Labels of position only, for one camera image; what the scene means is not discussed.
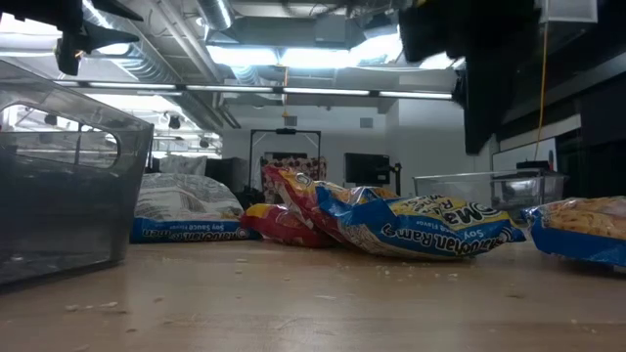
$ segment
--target yellow cable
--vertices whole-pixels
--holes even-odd
[[[535,145],[535,158],[539,153],[539,141],[541,140],[541,127],[544,124],[544,110],[546,104],[546,62],[548,61],[548,17],[546,16],[546,28],[544,29],[544,59],[541,67],[541,102],[539,107],[539,127],[537,128],[537,144]]]
[[[285,83],[283,84],[283,87],[287,87],[287,83],[289,82],[289,77],[290,77],[290,68],[286,66],[285,67]],[[283,96],[284,96],[283,104],[285,105],[285,110],[283,110],[283,117],[287,118],[289,116],[289,114],[287,113],[288,96],[287,94],[283,94]]]

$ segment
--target plastic bag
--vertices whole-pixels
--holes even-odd
[[[626,198],[568,199],[524,210],[541,251],[626,266]]]
[[[133,243],[257,240],[240,226],[244,210],[230,190],[205,176],[147,174],[142,180]]]
[[[397,198],[397,195],[378,187],[358,187],[345,189],[326,181],[313,181],[301,172],[286,168],[265,166],[264,172],[276,186],[276,190],[286,203],[288,209],[295,214],[309,229],[317,226],[338,242],[351,246],[339,231],[334,217],[320,209],[317,191],[321,187],[332,192],[337,198],[346,202],[361,201],[374,198]]]
[[[455,259],[525,241],[506,212],[477,203],[394,198],[380,188],[346,190],[284,169],[270,173],[290,209],[336,240],[375,255]]]
[[[242,217],[242,227],[272,242],[312,248],[333,246],[336,242],[316,228],[309,229],[285,206],[255,204]]]

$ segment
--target black equipment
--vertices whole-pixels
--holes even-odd
[[[173,115],[169,116],[169,123],[167,126],[171,129],[179,129],[180,128],[180,116]]]
[[[141,16],[116,0],[92,0],[94,8],[133,21],[142,21]],[[77,75],[81,52],[91,54],[95,49],[111,44],[139,41],[136,35],[119,30],[103,28],[83,19],[82,0],[30,0],[2,1],[2,14],[12,14],[16,20],[25,19],[44,22],[55,26],[63,33],[57,41],[55,56],[59,70]]]
[[[453,99],[464,108],[466,153],[479,154],[514,98],[514,77],[539,37],[534,0],[426,0],[398,14],[407,62],[466,58]]]
[[[345,182],[357,185],[388,185],[389,155],[346,153]]]

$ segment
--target pipe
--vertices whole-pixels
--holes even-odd
[[[172,16],[172,18],[174,19],[178,27],[183,31],[183,34],[187,36],[187,39],[189,40],[189,42],[192,44],[192,46],[198,53],[198,56],[200,56],[200,59],[202,60],[204,65],[208,67],[212,75],[215,77],[214,80],[217,82],[221,82],[222,77],[219,72],[219,68],[217,67],[217,65],[211,58],[211,56],[208,54],[208,52],[206,51],[206,47],[198,43],[198,40],[196,40],[196,34],[192,30],[189,29],[189,26],[185,22],[185,19],[183,19],[183,17],[178,12],[178,9],[172,6],[172,2],[170,0],[160,0],[160,3],[163,4],[167,13],[170,16]]]
[[[213,30],[228,29],[235,17],[228,0],[198,0],[198,8],[204,23]]]
[[[141,60],[114,61],[117,66],[126,70],[140,82],[164,83],[182,81],[176,70],[163,58],[144,33],[137,28],[135,23],[110,16],[109,14],[94,12],[90,7],[83,7],[83,11],[87,21],[131,32],[141,39],[139,43],[131,44],[131,50],[128,53],[129,56],[141,58]],[[163,98],[181,107],[199,128],[219,131],[224,126],[224,122],[220,117],[192,93],[183,92],[180,97]]]
[[[261,78],[254,66],[231,66],[235,78],[242,84],[247,86],[261,85]]]
[[[206,80],[208,80],[209,82],[218,81],[217,77],[215,77],[213,72],[211,72],[208,66],[206,66],[198,58],[196,52],[194,52],[194,50],[189,46],[189,44],[187,44],[187,41],[185,41],[185,39],[180,35],[180,33],[178,32],[178,29],[176,29],[174,24],[169,20],[169,18],[167,17],[165,12],[161,8],[161,6],[158,4],[158,1],[149,0],[148,3],[151,5],[153,11],[158,16],[160,16],[161,20],[163,21],[163,24],[165,24],[165,28],[167,28],[167,30],[174,36],[174,39],[176,39],[176,42],[178,43],[178,45],[180,45],[181,48],[183,48],[183,50],[185,51],[185,54],[187,54],[187,56],[189,56],[192,62],[194,62],[194,65],[196,65],[196,67],[200,70],[204,78],[206,78]]]

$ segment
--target red snack bag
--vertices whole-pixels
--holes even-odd
[[[312,248],[335,244],[322,231],[309,229],[283,205],[255,204],[246,210],[241,224],[244,229],[252,229],[273,242]]]
[[[265,166],[264,173],[276,185],[287,207],[310,229],[317,227],[338,242],[354,246],[341,234],[336,219],[320,208],[317,188],[322,188],[344,203],[364,203],[371,198],[397,198],[397,195],[382,188],[357,187],[345,189],[331,182],[314,181],[301,172],[286,168]]]

